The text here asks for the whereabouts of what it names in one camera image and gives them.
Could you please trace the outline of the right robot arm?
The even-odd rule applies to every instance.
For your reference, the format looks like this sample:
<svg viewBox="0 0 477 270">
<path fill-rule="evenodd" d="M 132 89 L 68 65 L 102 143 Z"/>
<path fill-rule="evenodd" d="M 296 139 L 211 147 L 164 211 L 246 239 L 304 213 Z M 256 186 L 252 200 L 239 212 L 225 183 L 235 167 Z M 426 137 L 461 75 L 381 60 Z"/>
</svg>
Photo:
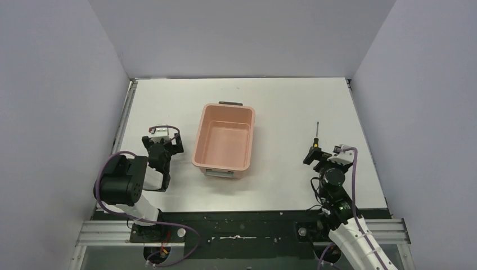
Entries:
<svg viewBox="0 0 477 270">
<path fill-rule="evenodd" d="M 304 164 L 317 162 L 318 186 L 312 188 L 325 215 L 323 227 L 354 269 L 396 269 L 356 206 L 357 159 L 355 147 L 337 145 L 328 153 L 317 141 L 305 156 Z"/>
</svg>

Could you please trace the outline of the aluminium left side rail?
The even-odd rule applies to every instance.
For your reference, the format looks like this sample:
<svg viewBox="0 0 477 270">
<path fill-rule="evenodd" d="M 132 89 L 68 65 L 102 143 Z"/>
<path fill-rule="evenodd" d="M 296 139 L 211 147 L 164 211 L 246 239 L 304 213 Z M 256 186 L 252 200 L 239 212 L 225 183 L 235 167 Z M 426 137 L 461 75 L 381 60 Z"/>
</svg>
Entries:
<svg viewBox="0 0 477 270">
<path fill-rule="evenodd" d="M 124 102 L 124 105 L 123 105 L 123 109 L 122 109 L 122 112 L 121 112 L 120 122 L 119 122 L 118 128 L 116 130 L 114 140 L 113 140 L 111 154 L 114 154 L 114 153 L 118 152 L 121 148 L 124 133 L 125 133 L 125 129 L 126 129 L 126 126 L 127 126 L 127 121 L 128 121 L 128 118 L 129 118 L 132 103 L 133 103 L 134 96 L 135 96 L 135 93 L 136 93 L 137 85 L 138 85 L 137 79 L 131 79 L 130 80 L 129 88 L 128 88 L 127 95 L 126 95 L 126 98 L 125 98 L 125 102 Z"/>
</svg>

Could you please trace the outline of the black yellow screwdriver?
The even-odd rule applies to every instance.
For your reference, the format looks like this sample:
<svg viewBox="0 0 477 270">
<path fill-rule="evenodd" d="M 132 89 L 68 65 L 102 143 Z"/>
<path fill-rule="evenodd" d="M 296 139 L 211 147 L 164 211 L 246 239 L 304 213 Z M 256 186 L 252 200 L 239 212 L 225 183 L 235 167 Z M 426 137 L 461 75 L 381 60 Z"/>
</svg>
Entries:
<svg viewBox="0 0 477 270">
<path fill-rule="evenodd" d="M 313 139 L 313 147 L 314 148 L 319 147 L 319 138 L 318 138 L 319 124 L 320 124 L 319 122 L 317 122 L 317 124 L 316 124 L 316 133 L 315 133 L 315 137 Z"/>
</svg>

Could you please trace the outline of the aluminium rail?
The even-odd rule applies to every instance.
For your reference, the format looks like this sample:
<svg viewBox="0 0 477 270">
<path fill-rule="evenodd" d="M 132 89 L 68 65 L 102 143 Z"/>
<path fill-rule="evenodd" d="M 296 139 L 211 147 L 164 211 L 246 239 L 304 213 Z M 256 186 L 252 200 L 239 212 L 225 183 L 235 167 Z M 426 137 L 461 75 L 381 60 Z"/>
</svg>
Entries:
<svg viewBox="0 0 477 270">
<path fill-rule="evenodd" d="M 129 118 L 132 103 L 133 103 L 134 96 L 135 96 L 135 93 L 136 93 L 137 85 L 138 85 L 137 79 L 131 79 L 130 80 L 129 88 L 128 88 L 127 95 L 126 95 L 126 98 L 125 98 L 125 102 L 124 102 L 124 105 L 123 105 L 123 109 L 122 109 L 122 112 L 121 112 L 120 122 L 119 122 L 118 128 L 116 130 L 114 140 L 113 140 L 111 154 L 114 154 L 114 153 L 118 152 L 121 148 L 124 133 L 125 133 L 125 129 L 126 129 L 126 126 L 127 126 L 127 121 L 128 121 L 128 118 Z"/>
<path fill-rule="evenodd" d="M 380 244 L 410 244 L 411 240 L 399 219 L 369 219 L 367 226 Z M 264 220 L 240 221 L 202 221 L 192 228 L 197 230 L 201 240 L 258 240 L 269 239 L 278 242 L 285 239 L 298 239 L 295 222 L 266 222 Z M 142 240 L 133 226 L 124 220 L 90 220 L 83 223 L 76 246 L 160 246 L 159 240 Z"/>
</svg>

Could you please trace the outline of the pink plastic bin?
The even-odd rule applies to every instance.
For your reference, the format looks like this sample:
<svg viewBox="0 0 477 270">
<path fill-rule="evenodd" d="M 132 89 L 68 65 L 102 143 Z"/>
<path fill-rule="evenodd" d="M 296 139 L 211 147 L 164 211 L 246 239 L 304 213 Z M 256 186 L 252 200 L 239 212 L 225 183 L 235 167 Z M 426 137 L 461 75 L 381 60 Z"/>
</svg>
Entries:
<svg viewBox="0 0 477 270">
<path fill-rule="evenodd" d="M 192 164 L 206 176 L 241 179 L 250 168 L 255 110 L 237 102 L 208 103 L 201 114 Z"/>
</svg>

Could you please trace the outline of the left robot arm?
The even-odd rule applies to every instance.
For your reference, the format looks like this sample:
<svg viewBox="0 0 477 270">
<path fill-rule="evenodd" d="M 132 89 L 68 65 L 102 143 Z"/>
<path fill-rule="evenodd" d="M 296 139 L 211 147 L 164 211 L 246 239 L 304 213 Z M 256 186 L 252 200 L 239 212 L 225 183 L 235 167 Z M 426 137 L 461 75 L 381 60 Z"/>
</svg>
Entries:
<svg viewBox="0 0 477 270">
<path fill-rule="evenodd" d="M 142 192 L 168 189 L 172 156 L 184 149 L 178 132 L 173 137 L 167 132 L 143 136 L 141 141 L 147 155 L 128 158 L 128 152 L 122 151 L 111 157 L 101 170 L 93 195 L 98 201 L 119 208 L 120 215 L 138 226 L 158 226 L 161 211 Z"/>
</svg>

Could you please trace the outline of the aluminium front rail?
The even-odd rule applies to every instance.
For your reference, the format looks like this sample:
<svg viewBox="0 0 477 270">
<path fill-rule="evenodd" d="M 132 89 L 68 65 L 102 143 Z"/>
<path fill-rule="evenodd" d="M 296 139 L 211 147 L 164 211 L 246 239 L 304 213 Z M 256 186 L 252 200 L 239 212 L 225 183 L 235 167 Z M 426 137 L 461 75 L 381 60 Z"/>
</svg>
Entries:
<svg viewBox="0 0 477 270">
<path fill-rule="evenodd" d="M 380 244 L 410 244 L 411 240 L 399 219 L 369 219 L 367 226 Z M 202 221 L 192 228 L 197 230 L 201 240 L 258 240 L 269 239 L 278 242 L 285 239 L 298 239 L 295 222 L 266 222 L 264 220 L 240 221 Z M 133 226 L 124 220 L 90 220 L 83 223 L 76 246 L 160 246 L 159 240 L 142 240 Z"/>
</svg>

